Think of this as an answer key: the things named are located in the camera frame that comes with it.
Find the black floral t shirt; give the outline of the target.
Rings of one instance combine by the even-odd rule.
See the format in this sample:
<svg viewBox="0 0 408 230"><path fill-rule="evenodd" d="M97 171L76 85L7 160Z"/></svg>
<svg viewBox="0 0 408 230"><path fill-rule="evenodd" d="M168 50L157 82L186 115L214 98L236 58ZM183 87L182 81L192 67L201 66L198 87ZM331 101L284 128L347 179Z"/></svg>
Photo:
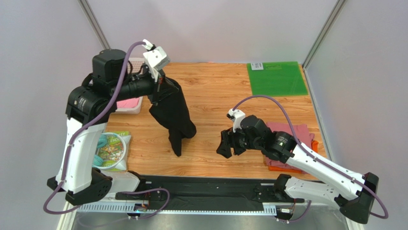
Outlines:
<svg viewBox="0 0 408 230"><path fill-rule="evenodd" d="M181 85L174 79L165 77L162 83L172 84L179 88L157 104L152 104L149 109L155 120L169 132L171 148L176 156L182 155L182 140L193 138L196 135L196 126L190 118L189 109Z"/></svg>

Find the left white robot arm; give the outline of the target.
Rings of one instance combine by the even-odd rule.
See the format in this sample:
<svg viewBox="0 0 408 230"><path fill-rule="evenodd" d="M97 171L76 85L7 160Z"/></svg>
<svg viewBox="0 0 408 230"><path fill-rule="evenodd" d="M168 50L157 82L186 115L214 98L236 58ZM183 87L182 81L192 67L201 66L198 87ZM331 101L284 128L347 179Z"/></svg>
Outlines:
<svg viewBox="0 0 408 230"><path fill-rule="evenodd" d="M109 194L134 192L140 179L134 172L108 172L93 165L97 145L118 101L152 95L159 102L176 89L164 80L163 68L170 62L161 47L143 54L139 74L127 71L129 52L107 49L92 59L92 72L68 97L67 143L61 168L47 185L65 192L73 206L97 202Z"/></svg>

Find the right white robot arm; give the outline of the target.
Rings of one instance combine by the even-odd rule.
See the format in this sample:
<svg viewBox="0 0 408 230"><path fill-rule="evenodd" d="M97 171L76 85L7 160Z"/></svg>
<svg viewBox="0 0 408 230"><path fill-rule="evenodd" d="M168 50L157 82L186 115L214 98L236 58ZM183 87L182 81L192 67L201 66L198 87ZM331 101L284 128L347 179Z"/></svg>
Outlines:
<svg viewBox="0 0 408 230"><path fill-rule="evenodd" d="M294 166L319 179L307 182L281 174L274 189L292 199L324 203L339 209L348 219L367 224L372 215L379 178L372 172L353 172L321 158L306 144L283 131L271 131L254 115L233 111L227 114L233 126L221 132L217 154L230 158L247 150L259 150L264 156Z"/></svg>

